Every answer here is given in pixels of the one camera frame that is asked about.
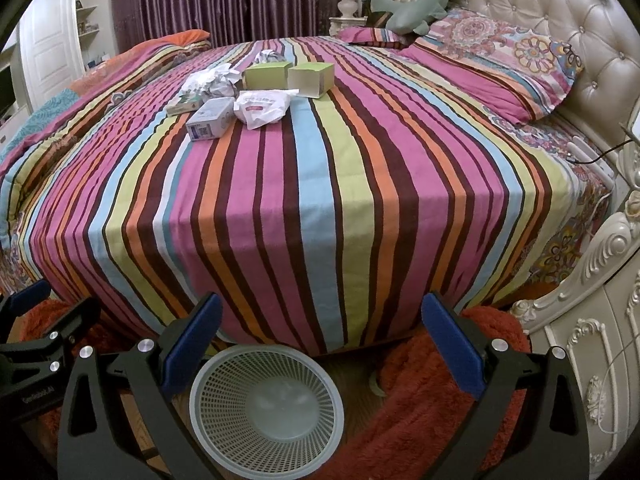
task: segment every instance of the plush toy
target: plush toy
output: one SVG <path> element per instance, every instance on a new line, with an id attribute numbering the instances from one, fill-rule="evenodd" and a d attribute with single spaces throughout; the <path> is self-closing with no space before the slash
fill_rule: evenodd
<path id="1" fill-rule="evenodd" d="M 407 3 L 394 0 L 371 0 L 372 12 L 392 12 L 385 28 L 396 34 L 415 32 L 424 36 L 430 23 L 447 15 L 445 7 L 449 0 L 413 0 Z"/>

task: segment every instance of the crumpled plastic bag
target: crumpled plastic bag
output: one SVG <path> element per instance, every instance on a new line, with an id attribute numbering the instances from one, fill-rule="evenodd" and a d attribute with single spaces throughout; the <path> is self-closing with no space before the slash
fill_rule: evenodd
<path id="1" fill-rule="evenodd" d="M 236 117 L 250 130 L 276 123 L 287 113 L 298 90 L 255 90 L 240 92 L 234 104 Z"/>
<path id="2" fill-rule="evenodd" d="M 180 95 L 195 94 L 205 100 L 214 97 L 236 97 L 236 83 L 241 79 L 242 74 L 232 69 L 231 63 L 223 63 L 190 74 L 180 88 Z"/>
<path id="3" fill-rule="evenodd" d="M 285 57 L 272 48 L 261 50 L 254 59 L 254 63 L 278 63 L 281 61 L 286 61 Z"/>

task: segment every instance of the blue gripper pad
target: blue gripper pad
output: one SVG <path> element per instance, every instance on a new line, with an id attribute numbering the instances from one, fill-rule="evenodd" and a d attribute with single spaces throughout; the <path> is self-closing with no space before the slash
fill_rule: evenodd
<path id="1" fill-rule="evenodd" d="M 478 400 L 486 388 L 481 356 L 436 295 L 427 294 L 422 299 L 421 310 L 422 323 L 458 387 Z"/>
<path id="2" fill-rule="evenodd" d="M 24 316 L 33 307 L 46 300 L 50 294 L 49 282 L 39 280 L 11 296 L 10 311 L 15 317 Z"/>
<path id="3" fill-rule="evenodd" d="M 193 379 L 204 353 L 222 323 L 222 302 L 211 294 L 182 331 L 182 335 L 164 359 L 162 385 L 164 396 L 182 393 Z"/>

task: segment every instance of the headboard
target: headboard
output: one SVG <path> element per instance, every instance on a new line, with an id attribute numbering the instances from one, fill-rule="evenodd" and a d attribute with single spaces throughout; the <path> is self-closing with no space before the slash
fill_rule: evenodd
<path id="1" fill-rule="evenodd" d="M 572 44 L 584 71 L 558 112 L 601 148 L 625 138 L 640 98 L 640 36 L 617 0 L 459 0 L 467 9 Z"/>

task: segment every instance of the wooden floor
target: wooden floor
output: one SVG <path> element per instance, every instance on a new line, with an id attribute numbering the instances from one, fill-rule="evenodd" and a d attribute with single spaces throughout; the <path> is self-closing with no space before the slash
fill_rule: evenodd
<path id="1" fill-rule="evenodd" d="M 324 370 L 334 380 L 342 397 L 345 413 L 343 443 L 364 428 L 371 416 L 382 405 L 383 399 L 373 394 L 369 388 L 369 377 L 382 362 L 388 350 L 389 346 L 383 346 L 318 359 Z M 132 396 L 123 396 L 123 403 L 141 449 L 153 448 L 153 442 L 146 431 Z M 188 392 L 176 397 L 174 400 L 174 406 L 180 414 L 180 418 L 191 429 L 188 403 Z M 148 463 L 158 469 L 167 471 L 164 463 L 158 457 L 150 459 Z M 221 467 L 218 469 L 226 480 L 242 480 L 242 477 Z"/>

